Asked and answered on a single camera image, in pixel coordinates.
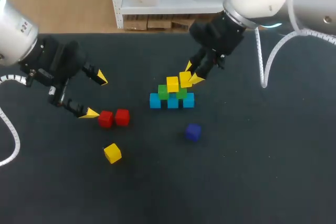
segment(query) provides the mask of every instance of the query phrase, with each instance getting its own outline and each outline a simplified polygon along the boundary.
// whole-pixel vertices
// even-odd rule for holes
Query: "black mat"
[[[226,70],[192,88],[196,108],[152,111],[149,93],[198,49],[189,35],[57,37],[79,40],[109,80],[99,87],[80,74],[67,94],[97,111],[129,109],[132,122],[105,131],[48,105],[37,83],[1,85],[22,149],[0,167],[0,223],[336,222],[336,48],[294,39],[264,90],[247,33]],[[268,56],[281,36],[261,38]],[[184,140],[188,123],[202,126],[198,143]],[[14,145],[2,122],[0,134],[4,159]],[[111,143],[123,155],[115,165],[103,154]]]

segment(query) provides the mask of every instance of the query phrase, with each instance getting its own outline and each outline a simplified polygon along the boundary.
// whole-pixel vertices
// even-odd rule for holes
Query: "dark blue block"
[[[151,109],[160,109],[161,108],[161,101],[159,99],[159,94],[151,93],[149,96],[149,107]]]
[[[183,99],[184,108],[193,108],[195,107],[194,93],[187,93],[187,97]]]
[[[176,94],[170,93],[168,99],[168,109],[178,109],[178,107],[179,107],[179,100],[177,99]]]
[[[189,124],[187,129],[185,130],[185,137],[188,139],[188,140],[191,140],[191,141],[198,141],[199,137],[201,135],[201,127],[197,124]]]

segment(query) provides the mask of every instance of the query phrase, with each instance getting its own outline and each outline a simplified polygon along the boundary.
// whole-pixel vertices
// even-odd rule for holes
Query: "cardboard box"
[[[178,14],[174,15],[172,20],[173,29],[188,31],[190,26],[195,22],[195,14]]]
[[[173,15],[149,15],[148,29],[171,29]]]
[[[124,30],[147,30],[148,15],[124,15]]]

